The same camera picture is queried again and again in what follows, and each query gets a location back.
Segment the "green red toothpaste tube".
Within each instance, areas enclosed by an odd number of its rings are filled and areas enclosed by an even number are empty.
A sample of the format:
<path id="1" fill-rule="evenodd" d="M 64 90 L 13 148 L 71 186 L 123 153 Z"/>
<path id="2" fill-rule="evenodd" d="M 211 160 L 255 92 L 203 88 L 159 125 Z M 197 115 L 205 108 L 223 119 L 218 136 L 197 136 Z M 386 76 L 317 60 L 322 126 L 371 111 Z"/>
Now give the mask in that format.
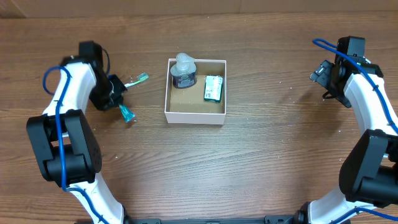
<path id="1" fill-rule="evenodd" d="M 132 121 L 136 115 L 125 105 L 119 104 L 119 109 L 126 123 Z"/>

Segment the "green white soap bar pack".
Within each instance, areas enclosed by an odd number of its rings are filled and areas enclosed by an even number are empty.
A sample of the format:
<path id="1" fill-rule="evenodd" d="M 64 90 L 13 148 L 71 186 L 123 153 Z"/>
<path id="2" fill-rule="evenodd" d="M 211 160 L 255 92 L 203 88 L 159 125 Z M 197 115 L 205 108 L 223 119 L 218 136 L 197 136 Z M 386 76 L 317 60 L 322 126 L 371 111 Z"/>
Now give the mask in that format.
<path id="1" fill-rule="evenodd" d="M 205 77 L 205 89 L 204 89 L 204 100 L 220 103 L 223 91 L 223 81 L 222 76 L 212 76 L 208 75 Z"/>

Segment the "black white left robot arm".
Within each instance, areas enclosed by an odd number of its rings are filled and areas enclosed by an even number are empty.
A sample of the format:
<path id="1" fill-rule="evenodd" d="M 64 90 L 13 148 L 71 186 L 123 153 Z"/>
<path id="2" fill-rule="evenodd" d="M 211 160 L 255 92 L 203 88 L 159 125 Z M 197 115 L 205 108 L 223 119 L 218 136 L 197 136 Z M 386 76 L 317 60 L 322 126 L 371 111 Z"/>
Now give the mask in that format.
<path id="1" fill-rule="evenodd" d="M 28 119 L 26 129 L 45 180 L 74 195 L 93 223 L 130 223 L 101 174 L 100 145 L 85 117 L 89 102 L 100 111 L 123 103 L 126 87 L 104 68 L 104 55 L 100 44 L 80 42 L 78 55 L 49 68 L 46 77 L 60 72 L 57 89 L 44 112 Z"/>

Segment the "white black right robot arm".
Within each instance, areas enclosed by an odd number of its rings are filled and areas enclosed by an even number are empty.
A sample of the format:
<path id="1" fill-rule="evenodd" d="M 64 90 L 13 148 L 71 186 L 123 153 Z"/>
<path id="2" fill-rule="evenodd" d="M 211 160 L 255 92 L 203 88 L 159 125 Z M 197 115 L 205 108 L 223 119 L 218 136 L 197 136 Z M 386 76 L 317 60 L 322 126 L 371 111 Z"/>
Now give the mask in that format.
<path id="1" fill-rule="evenodd" d="M 337 188 L 303 204 L 289 223 L 349 223 L 361 213 L 397 221 L 377 211 L 397 204 L 397 115 L 384 75 L 364 56 L 362 37 L 342 37 L 336 45 L 320 38 L 312 42 L 333 52 L 335 60 L 322 62 L 310 79 L 326 89 L 323 99 L 353 109 L 361 137 L 341 166 Z"/>

